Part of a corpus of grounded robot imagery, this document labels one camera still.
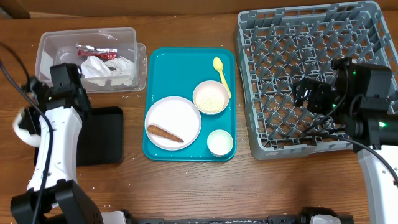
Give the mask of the small white bowl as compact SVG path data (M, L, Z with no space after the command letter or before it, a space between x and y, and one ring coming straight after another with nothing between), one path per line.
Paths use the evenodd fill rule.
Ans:
M24 143L32 146L39 147L40 146L40 135L35 131L29 132L30 126L27 124L28 117L25 114L25 109L20 109L16 118L12 123L12 128L16 134L16 136L23 141Z

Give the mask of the red snack wrapper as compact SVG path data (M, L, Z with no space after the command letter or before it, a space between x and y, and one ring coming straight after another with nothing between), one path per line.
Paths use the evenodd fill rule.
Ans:
M90 45L80 45L80 44L77 44L76 48L78 49L78 55L87 56L87 57L95 56L106 60L115 59L118 52L118 50L114 48L99 48Z

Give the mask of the white napkin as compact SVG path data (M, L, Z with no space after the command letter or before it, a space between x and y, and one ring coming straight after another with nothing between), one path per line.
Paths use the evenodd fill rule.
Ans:
M134 62L122 56L105 62L89 56L82 63L81 70L85 79L99 86L105 86L107 82L111 86L129 86L136 79Z

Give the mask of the white cup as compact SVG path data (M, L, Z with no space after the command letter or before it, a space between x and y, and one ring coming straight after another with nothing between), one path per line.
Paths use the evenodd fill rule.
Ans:
M214 130L207 138L207 146L214 156L222 157L232 150L233 138L230 133L225 130Z

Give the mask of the white bowl with rice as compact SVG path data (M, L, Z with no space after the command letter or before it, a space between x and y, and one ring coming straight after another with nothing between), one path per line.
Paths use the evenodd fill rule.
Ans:
M228 106L229 94L222 83L207 80L195 87L193 103L203 114L216 115Z

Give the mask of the carrot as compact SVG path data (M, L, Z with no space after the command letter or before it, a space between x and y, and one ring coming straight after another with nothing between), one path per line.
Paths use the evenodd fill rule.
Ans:
M147 130L148 130L148 132L150 132L151 134L154 134L156 136L166 138L171 141L184 143L183 139L179 138L178 136L176 136L176 135L174 135L156 125L153 125L153 124L148 125Z

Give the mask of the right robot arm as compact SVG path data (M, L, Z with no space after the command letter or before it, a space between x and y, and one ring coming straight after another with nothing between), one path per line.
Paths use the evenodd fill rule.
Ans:
M333 81L302 78L292 85L295 106L333 119L339 128L319 131L309 126L306 136L340 139L353 145L362 168L371 223L397 223L397 115L390 111L392 70L358 64L351 57L331 61Z

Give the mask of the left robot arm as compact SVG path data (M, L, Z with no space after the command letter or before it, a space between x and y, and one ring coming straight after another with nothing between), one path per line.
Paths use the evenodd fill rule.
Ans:
M18 223L102 223L99 208L78 186L76 153L85 116L91 109L73 63L50 67L52 86L31 79L37 101L40 144L34 174L24 194L11 199Z

